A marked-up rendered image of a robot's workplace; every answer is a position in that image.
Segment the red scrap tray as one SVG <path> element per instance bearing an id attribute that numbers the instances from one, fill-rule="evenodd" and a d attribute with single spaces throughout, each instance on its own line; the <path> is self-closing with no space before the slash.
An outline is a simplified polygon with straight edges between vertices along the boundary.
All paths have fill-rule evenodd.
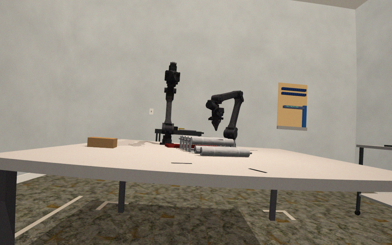
<path id="1" fill-rule="evenodd" d="M 173 143 L 165 143 L 165 146 L 168 148 L 180 148 L 180 144 L 173 144 Z M 195 145 L 191 145 L 191 148 L 194 148 Z M 213 145 L 204 145 L 204 146 L 213 146 Z"/>

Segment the brown cardboard box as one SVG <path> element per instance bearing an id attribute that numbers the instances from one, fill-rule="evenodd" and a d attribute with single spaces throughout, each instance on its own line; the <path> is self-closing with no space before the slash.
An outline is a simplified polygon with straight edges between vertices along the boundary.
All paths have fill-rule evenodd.
<path id="1" fill-rule="evenodd" d="M 117 147 L 117 142 L 117 138 L 89 137 L 87 147 L 115 148 Z"/>

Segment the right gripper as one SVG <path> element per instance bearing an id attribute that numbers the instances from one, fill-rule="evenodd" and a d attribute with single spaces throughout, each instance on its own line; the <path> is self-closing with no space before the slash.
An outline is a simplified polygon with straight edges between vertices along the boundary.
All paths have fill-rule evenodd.
<path id="1" fill-rule="evenodd" d="M 180 82 L 180 72 L 166 70 L 165 81 Z"/>

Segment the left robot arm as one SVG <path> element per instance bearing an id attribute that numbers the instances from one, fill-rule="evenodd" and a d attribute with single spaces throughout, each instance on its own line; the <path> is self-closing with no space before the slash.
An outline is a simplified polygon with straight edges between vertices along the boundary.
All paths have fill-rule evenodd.
<path id="1" fill-rule="evenodd" d="M 234 108 L 232 112 L 232 116 L 230 119 L 230 123 L 228 127 L 224 130 L 224 138 L 231 138 L 235 141 L 238 136 L 238 128 L 235 127 L 236 122 L 238 120 L 239 110 L 241 108 L 242 102 L 244 102 L 243 92 L 242 91 L 233 91 L 231 93 L 225 93 L 220 96 L 213 95 L 211 100 L 208 100 L 206 103 L 206 108 L 212 110 L 213 117 L 222 117 L 224 115 L 224 108 L 220 108 L 219 104 L 222 104 L 224 100 L 235 99 Z"/>

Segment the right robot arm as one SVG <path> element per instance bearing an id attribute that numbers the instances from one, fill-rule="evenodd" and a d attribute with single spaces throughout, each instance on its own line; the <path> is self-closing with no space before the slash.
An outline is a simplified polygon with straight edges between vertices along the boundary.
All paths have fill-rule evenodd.
<path id="1" fill-rule="evenodd" d="M 169 66 L 169 71 L 176 71 L 177 66 L 176 66 L 176 62 L 170 62 L 170 66 Z M 166 93 L 165 99 L 167 101 L 167 105 L 166 105 L 166 115 L 165 115 L 165 122 L 162 123 L 162 134 L 163 135 L 163 140 L 162 142 L 160 142 L 160 145 L 165 145 L 165 143 L 172 143 L 172 134 L 174 131 L 174 124 L 172 124 L 171 122 L 171 111 L 172 111 L 172 101 L 173 101 L 173 97 L 174 94 L 176 94 L 176 85 L 178 84 L 178 82 L 168 82 L 166 81 L 167 85 L 168 85 L 168 90 L 167 88 L 164 88 L 164 92 Z M 171 96 L 171 97 L 170 97 Z M 168 135 L 166 135 L 168 134 Z"/>

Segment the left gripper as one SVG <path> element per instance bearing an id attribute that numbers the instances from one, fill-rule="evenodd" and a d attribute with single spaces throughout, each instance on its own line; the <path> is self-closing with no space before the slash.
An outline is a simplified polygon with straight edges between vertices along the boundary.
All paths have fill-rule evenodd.
<path id="1" fill-rule="evenodd" d="M 218 129 L 218 126 L 219 126 L 221 120 L 223 120 L 223 119 L 224 119 L 223 117 L 213 117 L 213 116 L 208 118 L 208 120 L 212 120 L 213 127 L 215 128 L 216 131 Z"/>

